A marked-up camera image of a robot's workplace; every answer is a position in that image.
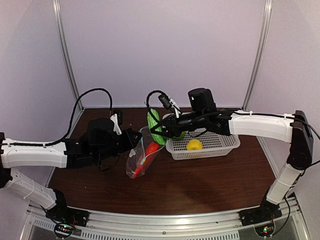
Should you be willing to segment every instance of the clear plastic bag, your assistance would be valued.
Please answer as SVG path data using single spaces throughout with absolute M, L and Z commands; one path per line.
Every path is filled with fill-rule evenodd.
M 154 142 L 150 130 L 147 126 L 140 129 L 142 138 L 137 146 L 130 151 L 126 161 L 126 174 L 135 179 L 143 176 L 157 153 L 164 148 L 164 145 L 159 145 Z

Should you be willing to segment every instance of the yellow lemon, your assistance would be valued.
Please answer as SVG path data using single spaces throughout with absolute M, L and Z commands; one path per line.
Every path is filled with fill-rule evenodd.
M 202 143 L 198 139 L 191 139 L 186 145 L 186 149 L 189 150 L 201 150 L 203 148 Z

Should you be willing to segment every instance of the wooden table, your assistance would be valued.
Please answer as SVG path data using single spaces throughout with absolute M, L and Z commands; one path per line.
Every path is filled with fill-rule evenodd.
M 138 131 L 147 125 L 146 108 L 122 110 L 122 129 Z M 86 109 L 71 137 L 85 133 L 89 120 L 108 115 L 107 109 Z M 239 138 L 240 147 L 222 157 L 176 161 L 163 149 L 137 179 L 126 175 L 128 153 L 107 172 L 97 166 L 56 168 L 49 186 L 62 191 L 69 206 L 123 214 L 210 213 L 256 206 L 275 177 L 257 138 Z M 104 165 L 115 160 L 108 158 Z

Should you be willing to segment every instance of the white wall panel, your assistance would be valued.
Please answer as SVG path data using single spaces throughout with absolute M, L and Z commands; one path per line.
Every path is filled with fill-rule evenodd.
M 210 88 L 218 106 L 243 104 L 264 0 L 63 0 L 61 12 L 79 92 L 110 90 L 114 104 L 143 107 L 161 89 L 181 106 Z M 85 107 L 106 106 L 102 93 Z M 155 98 L 152 103 L 159 105 Z
M 75 102 L 51 0 L 0 0 L 0 132 L 52 141 L 66 132 Z M 45 184 L 51 167 L 21 167 Z M 28 201 L 0 189 L 0 239 L 16 240 Z
M 320 132 L 320 2 L 274 0 L 269 36 L 249 109 L 266 113 L 303 110 Z M 266 139 L 278 167 L 285 163 L 289 144 Z M 320 159 L 314 139 L 314 161 Z M 311 239 L 320 235 L 320 165 L 307 170 L 296 186 Z

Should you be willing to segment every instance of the red object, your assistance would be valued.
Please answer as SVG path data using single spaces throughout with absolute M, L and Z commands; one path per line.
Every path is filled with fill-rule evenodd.
M 133 179 L 135 179 L 142 172 L 142 170 L 145 169 L 146 167 L 148 167 L 148 165 L 154 160 L 154 158 L 156 157 L 157 154 L 152 154 L 152 153 L 159 150 L 159 147 L 160 147 L 159 144 L 154 141 L 149 144 L 149 146 L 146 148 L 146 150 L 144 152 L 144 155 L 145 156 L 148 156 L 149 154 L 151 154 L 151 155 L 149 155 L 146 158 L 144 163 L 140 162 L 138 164 L 138 166 L 136 167 L 134 174 L 132 176 Z

